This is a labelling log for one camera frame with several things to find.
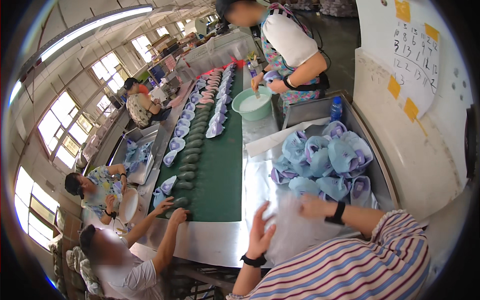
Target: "white paper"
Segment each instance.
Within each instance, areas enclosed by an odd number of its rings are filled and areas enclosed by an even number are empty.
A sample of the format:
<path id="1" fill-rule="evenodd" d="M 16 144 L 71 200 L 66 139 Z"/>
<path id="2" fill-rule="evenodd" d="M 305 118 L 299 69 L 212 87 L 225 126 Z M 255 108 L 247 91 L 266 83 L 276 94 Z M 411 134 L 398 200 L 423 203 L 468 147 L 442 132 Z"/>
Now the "white paper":
<path id="1" fill-rule="evenodd" d="M 425 24 L 396 20 L 394 41 L 394 77 L 400 96 L 417 106 L 417 118 L 423 116 L 437 92 L 440 41 L 425 34 Z"/>
<path id="2" fill-rule="evenodd" d="M 268 149 L 275 147 L 280 143 L 283 143 L 287 136 L 289 136 L 292 132 L 303 131 L 307 129 L 310 125 L 325 125 L 329 121 L 330 117 L 302 122 L 282 131 L 275 132 L 274 134 L 271 134 L 264 138 L 250 142 L 246 144 L 245 147 L 247 148 L 248 155 L 250 155 L 250 157 L 254 157 L 259 155 L 260 153 L 267 151 Z"/>

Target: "plastic bottle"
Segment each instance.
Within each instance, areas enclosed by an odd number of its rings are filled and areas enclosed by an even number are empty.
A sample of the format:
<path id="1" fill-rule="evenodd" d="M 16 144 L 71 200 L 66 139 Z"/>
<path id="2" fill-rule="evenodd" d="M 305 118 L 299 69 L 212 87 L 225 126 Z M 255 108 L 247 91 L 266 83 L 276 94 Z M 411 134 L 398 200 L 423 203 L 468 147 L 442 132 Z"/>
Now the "plastic bottle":
<path id="1" fill-rule="evenodd" d="M 248 71 L 250 72 L 250 75 L 253 77 L 257 76 L 257 71 L 255 71 L 255 68 L 252 66 L 250 62 L 247 62 L 247 67 Z"/>
<path id="2" fill-rule="evenodd" d="M 332 107 L 330 108 L 330 122 L 340 121 L 342 115 L 342 98 L 336 96 L 333 98 Z"/>

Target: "paper sheet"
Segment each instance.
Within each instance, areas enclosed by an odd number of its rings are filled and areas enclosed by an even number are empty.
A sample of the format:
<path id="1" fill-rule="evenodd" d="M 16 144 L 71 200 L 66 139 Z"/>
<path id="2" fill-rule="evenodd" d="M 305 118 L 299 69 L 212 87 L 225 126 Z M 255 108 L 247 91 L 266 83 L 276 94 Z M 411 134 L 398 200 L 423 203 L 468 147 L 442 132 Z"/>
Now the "paper sheet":
<path id="1" fill-rule="evenodd" d="M 247 148 L 248 155 L 250 155 L 250 157 L 254 157 L 259 155 L 260 153 L 267 151 L 268 149 L 275 147 L 280 143 L 283 143 L 287 136 L 289 136 L 292 132 L 303 131 L 307 129 L 310 125 L 325 125 L 329 121 L 330 117 L 302 122 L 295 126 L 289 127 L 282 131 L 248 143 L 245 145 L 245 147 Z"/>

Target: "ceiling light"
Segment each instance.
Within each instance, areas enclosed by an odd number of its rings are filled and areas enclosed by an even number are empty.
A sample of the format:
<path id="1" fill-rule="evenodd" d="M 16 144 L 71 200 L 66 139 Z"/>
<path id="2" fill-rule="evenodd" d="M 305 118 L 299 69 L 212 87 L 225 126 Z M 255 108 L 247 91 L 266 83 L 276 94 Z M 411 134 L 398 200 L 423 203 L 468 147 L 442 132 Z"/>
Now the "ceiling light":
<path id="1" fill-rule="evenodd" d="M 15 86 L 13 87 L 12 93 L 10 94 L 10 101 L 8 102 L 8 105 L 12 103 L 13 98 L 15 98 L 18 91 L 20 91 L 21 87 L 22 87 L 22 84 L 20 83 L 20 81 L 17 81 L 17 83 L 15 83 Z"/>
<path id="2" fill-rule="evenodd" d="M 93 22 L 91 22 L 87 25 L 84 25 L 84 26 L 78 28 L 77 30 L 73 31 L 72 33 L 67 34 L 62 39 L 60 39 L 58 42 L 56 42 L 55 44 L 50 46 L 47 50 L 45 50 L 45 52 L 43 52 L 42 55 L 41 55 L 42 61 L 45 61 L 50 55 L 55 53 L 58 49 L 65 46 L 70 41 L 76 39 L 77 37 L 81 36 L 82 34 L 88 32 L 92 29 L 98 28 L 98 27 L 100 27 L 104 24 L 116 21 L 116 20 L 121 19 L 121 18 L 129 17 L 129 16 L 133 16 L 133 15 L 141 14 L 141 13 L 145 13 L 145 12 L 151 12 L 152 10 L 153 10 L 152 7 L 137 8 L 137 9 L 134 9 L 134 10 L 131 10 L 131 11 L 119 12 L 119 13 L 113 14 L 111 16 L 102 18 L 100 20 L 93 21 Z"/>

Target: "person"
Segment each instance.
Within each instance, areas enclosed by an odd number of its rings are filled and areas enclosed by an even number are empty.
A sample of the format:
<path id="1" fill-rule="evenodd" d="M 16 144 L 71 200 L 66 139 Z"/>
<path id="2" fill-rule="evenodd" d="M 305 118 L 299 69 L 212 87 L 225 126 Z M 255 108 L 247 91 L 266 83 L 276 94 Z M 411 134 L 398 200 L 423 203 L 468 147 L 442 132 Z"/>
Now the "person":
<path id="1" fill-rule="evenodd" d="M 121 188 L 115 184 L 118 180 L 112 175 L 120 175 Z M 65 189 L 74 196 L 80 196 L 82 207 L 91 210 L 100 221 L 108 225 L 112 216 L 118 212 L 117 194 L 127 190 L 127 171 L 123 164 L 99 166 L 87 176 L 70 173 L 65 177 Z"/>
<path id="2" fill-rule="evenodd" d="M 90 260 L 95 275 L 129 300 L 163 299 L 160 272 L 170 263 L 175 251 L 178 226 L 187 219 L 188 210 L 177 208 L 170 220 L 156 255 L 142 261 L 130 252 L 130 247 L 145 235 L 155 217 L 173 203 L 173 197 L 162 201 L 129 233 L 119 238 L 110 229 L 85 227 L 79 236 L 80 249 Z"/>
<path id="3" fill-rule="evenodd" d="M 291 104 L 318 99 L 329 87 L 324 71 L 327 68 L 317 43 L 293 13 L 279 3 L 268 7 L 255 0 L 217 0 L 220 18 L 242 27 L 261 24 L 262 49 L 268 65 L 253 78 L 252 89 L 266 72 L 277 71 L 283 80 L 267 84 L 280 94 L 279 108 L 283 116 Z"/>
<path id="4" fill-rule="evenodd" d="M 416 297 L 429 271 L 430 253 L 425 234 L 411 215 L 401 210 L 385 214 L 311 195 L 303 195 L 301 201 L 301 216 L 332 218 L 371 237 L 370 241 L 324 241 L 277 264 L 261 279 L 263 253 L 276 230 L 271 225 L 265 231 L 265 203 L 255 214 L 243 267 L 228 300 Z"/>
<path id="5" fill-rule="evenodd" d="M 135 78 L 129 77 L 123 85 L 128 93 L 127 109 L 132 120 L 140 128 L 166 120 L 171 107 L 163 108 L 159 99 L 150 100 L 147 95 L 140 92 L 139 83 Z"/>

